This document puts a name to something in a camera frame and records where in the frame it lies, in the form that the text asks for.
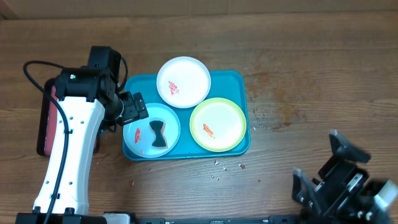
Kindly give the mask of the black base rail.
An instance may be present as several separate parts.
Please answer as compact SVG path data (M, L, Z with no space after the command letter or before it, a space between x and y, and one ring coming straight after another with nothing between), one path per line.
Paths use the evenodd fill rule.
M297 224L296 215L271 215L265 218L191 218L167 220L164 218L137 218L134 213L104 213L106 223L112 224Z

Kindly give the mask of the black tray with red liquid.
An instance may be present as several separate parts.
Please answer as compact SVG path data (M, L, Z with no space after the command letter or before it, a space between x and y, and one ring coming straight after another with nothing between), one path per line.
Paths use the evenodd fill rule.
M55 79L51 78L45 82L45 92L55 97ZM53 143L55 140L55 132L57 127L57 108L53 103L43 96L42 109L40 114L39 133L37 138L37 153L40 156L50 157ZM96 154L100 148L100 137L97 134L93 153Z

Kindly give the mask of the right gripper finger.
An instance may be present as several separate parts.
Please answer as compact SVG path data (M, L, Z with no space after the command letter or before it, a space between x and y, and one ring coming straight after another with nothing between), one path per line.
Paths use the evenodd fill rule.
M301 205L314 205L314 188L302 169L293 169L292 199Z
M329 130L329 138L331 150L334 156L338 156L341 159L346 159L352 162L362 163L368 163L371 159L370 154L351 144L336 129Z

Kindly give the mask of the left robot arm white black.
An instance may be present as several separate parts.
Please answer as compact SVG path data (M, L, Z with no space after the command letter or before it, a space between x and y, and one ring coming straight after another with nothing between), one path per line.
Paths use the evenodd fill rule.
M111 47L93 46L88 63L80 68L61 67L55 93L45 91L29 74L31 83L57 108L58 122L47 173L32 212L18 213L16 223L134 223L129 212L89 215L88 181L96 138L100 131L148 117L140 93L124 91L120 67L123 56Z

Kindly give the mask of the green rimmed plate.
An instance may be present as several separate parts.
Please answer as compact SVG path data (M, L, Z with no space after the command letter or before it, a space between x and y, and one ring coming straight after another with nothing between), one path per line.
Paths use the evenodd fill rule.
M190 133L195 142L211 152L226 152L236 147L247 130L242 109L226 98L210 98L193 110Z

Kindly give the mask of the light blue plate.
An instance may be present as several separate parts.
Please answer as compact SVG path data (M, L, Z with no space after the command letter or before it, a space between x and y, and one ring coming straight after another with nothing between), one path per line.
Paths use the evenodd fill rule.
M123 127L123 153L130 160L158 159L169 153L178 143L181 126L177 114L168 106L161 103L146 104L148 118L140 119ZM167 147L152 146L155 134L151 130L151 121L165 123L164 137Z

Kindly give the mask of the dark green sponge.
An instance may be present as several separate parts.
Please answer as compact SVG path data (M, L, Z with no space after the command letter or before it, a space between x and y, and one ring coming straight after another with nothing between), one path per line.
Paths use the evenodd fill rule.
M167 147L167 141L164 137L165 123L163 121L155 120L151 121L149 125L155 134L155 140L153 141L152 146L159 148Z

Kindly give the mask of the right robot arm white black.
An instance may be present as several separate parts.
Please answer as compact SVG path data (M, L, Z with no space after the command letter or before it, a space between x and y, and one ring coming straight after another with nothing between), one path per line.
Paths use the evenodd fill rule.
M337 130L329 132L332 156L308 179L293 171L292 199L301 204L299 223L392 223L389 207L397 198L397 185L390 179L370 179L357 163L371 155L351 144Z

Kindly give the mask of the white plate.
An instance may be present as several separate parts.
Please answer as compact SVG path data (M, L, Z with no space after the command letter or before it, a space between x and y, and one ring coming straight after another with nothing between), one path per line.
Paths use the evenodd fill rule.
M207 67L193 57L181 56L160 68L156 87L160 97L175 108L191 108L209 94L211 76Z

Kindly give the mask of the teal plastic tray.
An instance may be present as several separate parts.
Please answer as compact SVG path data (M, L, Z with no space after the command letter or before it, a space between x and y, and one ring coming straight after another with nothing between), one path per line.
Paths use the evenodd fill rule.
M210 72L211 89L208 94L209 98L220 97L226 98L236 103L243 111L245 117L248 117L248 109L246 103L246 92L244 79L238 72L234 70L219 70ZM156 74L135 75L126 82L125 90L131 93L139 92L142 94L146 103L164 103L163 99L157 92ZM180 124L181 133L177 145L164 156L156 157L155 160L172 160L172 159L200 159L208 157L223 156L240 156L243 155L250 147L251 137L250 130L247 129L243 140L234 148L226 152L210 152L199 146L189 130L189 119L193 108L180 109L174 108Z

